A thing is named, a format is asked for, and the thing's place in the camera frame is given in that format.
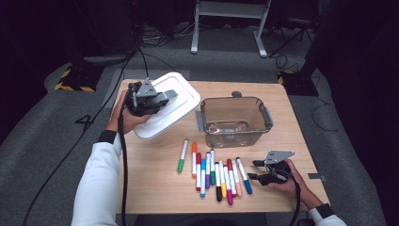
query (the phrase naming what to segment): white plastic lid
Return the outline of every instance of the white plastic lid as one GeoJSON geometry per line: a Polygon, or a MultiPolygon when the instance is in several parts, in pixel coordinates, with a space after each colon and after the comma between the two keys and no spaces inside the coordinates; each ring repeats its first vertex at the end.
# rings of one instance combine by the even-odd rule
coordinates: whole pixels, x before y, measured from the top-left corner
{"type": "Polygon", "coordinates": [[[179,73],[167,73],[154,80],[152,85],[157,92],[173,89],[178,96],[172,103],[153,114],[146,123],[135,127],[137,136],[146,139],[161,134],[200,104],[200,94],[179,73]]]}

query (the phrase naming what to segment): marker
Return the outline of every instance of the marker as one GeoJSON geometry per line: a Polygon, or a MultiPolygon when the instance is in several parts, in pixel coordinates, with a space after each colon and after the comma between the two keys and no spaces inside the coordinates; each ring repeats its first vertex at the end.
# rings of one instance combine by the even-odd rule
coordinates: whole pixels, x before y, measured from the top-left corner
{"type": "Polygon", "coordinates": [[[185,159],[185,152],[187,151],[188,139],[184,140],[183,148],[182,148],[182,155],[180,155],[179,165],[177,167],[178,172],[183,171],[184,166],[184,159],[185,159]]]}
{"type": "Polygon", "coordinates": [[[227,202],[229,205],[232,205],[232,193],[231,193],[231,184],[229,179],[229,173],[227,169],[227,165],[223,166],[223,171],[226,179],[226,190],[227,190],[227,202]]]}
{"type": "Polygon", "coordinates": [[[219,160],[219,173],[220,173],[220,187],[222,189],[222,197],[227,198],[226,181],[223,171],[223,161],[219,160]]]}
{"type": "Polygon", "coordinates": [[[205,171],[205,188],[209,189],[211,186],[211,153],[206,153],[206,171],[205,171]]]}
{"type": "Polygon", "coordinates": [[[229,158],[227,159],[227,169],[229,171],[231,193],[232,193],[232,196],[235,198],[235,197],[237,197],[237,190],[235,189],[234,175],[232,174],[232,163],[231,163],[231,159],[229,159],[229,158]]]}
{"type": "Polygon", "coordinates": [[[200,191],[200,161],[201,161],[200,153],[197,153],[197,168],[196,168],[197,173],[198,173],[198,175],[197,175],[197,187],[196,187],[197,191],[200,191]]]}
{"type": "Polygon", "coordinates": [[[206,170],[206,158],[202,158],[200,163],[200,196],[205,197],[205,170],[206,170]]]}
{"type": "Polygon", "coordinates": [[[241,184],[240,184],[240,179],[238,178],[237,164],[235,164],[234,159],[231,161],[231,164],[232,164],[232,174],[234,175],[234,181],[235,181],[235,189],[237,189],[238,197],[241,197],[243,195],[243,192],[241,192],[241,184]]]}
{"type": "Polygon", "coordinates": [[[211,185],[215,185],[215,150],[211,149],[211,185]]]}
{"type": "Polygon", "coordinates": [[[193,177],[197,177],[197,143],[193,142],[191,144],[191,155],[192,155],[192,166],[193,166],[193,177]]]}
{"type": "Polygon", "coordinates": [[[217,162],[215,162],[215,180],[216,180],[216,199],[218,202],[222,201],[222,188],[220,187],[220,167],[217,162]]]}
{"type": "Polygon", "coordinates": [[[243,176],[243,181],[244,181],[244,185],[246,185],[247,193],[250,195],[250,194],[252,194],[252,188],[250,187],[250,183],[247,178],[246,171],[244,170],[243,163],[241,162],[240,157],[237,157],[236,160],[237,160],[238,168],[240,169],[241,175],[243,176]]]}

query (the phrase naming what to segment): gray carpet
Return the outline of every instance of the gray carpet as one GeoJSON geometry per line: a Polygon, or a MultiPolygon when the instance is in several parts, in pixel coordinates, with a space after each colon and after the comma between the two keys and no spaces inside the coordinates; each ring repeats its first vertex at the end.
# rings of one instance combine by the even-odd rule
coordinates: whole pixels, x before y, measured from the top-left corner
{"type": "MultiPolygon", "coordinates": [[[[208,29],[199,34],[199,52],[190,54],[191,36],[162,47],[143,48],[150,79],[176,71],[189,80],[277,83],[281,71],[273,58],[260,58],[252,30],[208,29]]],[[[271,52],[281,44],[279,32],[263,37],[271,52]]],[[[305,62],[309,41],[295,40],[281,53],[289,60],[286,67],[305,62]]],[[[89,114],[96,116],[109,96],[110,102],[98,114],[69,157],[56,171],[33,206],[27,225],[69,225],[74,194],[82,176],[91,145],[106,126],[115,96],[121,65],[105,68],[96,92],[54,90],[68,64],[49,74],[44,86],[48,94],[17,124],[0,147],[0,224],[22,225],[24,215],[40,186],[73,147],[83,131],[75,121],[89,114]]],[[[126,67],[126,78],[144,78],[144,61],[136,54],[126,67]]],[[[341,125],[324,76],[316,71],[320,99],[290,96],[295,115],[335,213],[348,225],[386,225],[375,186],[341,125]]],[[[293,213],[266,213],[267,225],[288,225],[293,213]]],[[[133,225],[135,216],[129,216],[133,225]]]]}

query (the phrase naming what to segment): blue marker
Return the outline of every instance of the blue marker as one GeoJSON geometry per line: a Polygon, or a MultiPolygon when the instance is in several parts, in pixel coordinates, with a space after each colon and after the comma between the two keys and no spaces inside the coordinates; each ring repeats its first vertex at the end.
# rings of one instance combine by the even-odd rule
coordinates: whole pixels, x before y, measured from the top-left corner
{"type": "Polygon", "coordinates": [[[238,168],[240,169],[241,175],[243,176],[243,181],[244,181],[244,184],[246,185],[247,193],[250,195],[250,194],[252,194],[252,188],[250,187],[250,183],[247,178],[247,174],[244,171],[243,163],[241,162],[240,157],[237,157],[236,160],[237,160],[238,168]]]}
{"type": "Polygon", "coordinates": [[[200,162],[200,196],[205,197],[205,172],[206,171],[206,158],[202,158],[200,162]]]}

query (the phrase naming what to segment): yellow-black hazard tape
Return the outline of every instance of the yellow-black hazard tape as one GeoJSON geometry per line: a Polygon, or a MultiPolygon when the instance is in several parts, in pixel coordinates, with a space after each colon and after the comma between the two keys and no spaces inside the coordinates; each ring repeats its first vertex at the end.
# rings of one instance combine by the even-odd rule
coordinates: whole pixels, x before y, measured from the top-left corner
{"type": "Polygon", "coordinates": [[[281,73],[294,73],[294,72],[284,71],[277,73],[277,79],[279,81],[279,84],[284,86],[284,79],[282,78],[281,73]]]}
{"type": "Polygon", "coordinates": [[[56,84],[56,87],[54,88],[55,90],[62,89],[62,90],[67,90],[67,91],[95,91],[96,88],[94,87],[87,87],[87,86],[71,86],[71,85],[65,85],[64,82],[68,77],[68,75],[71,74],[71,68],[72,66],[69,66],[67,70],[62,74],[61,78],[59,79],[58,83],[56,84]]]}

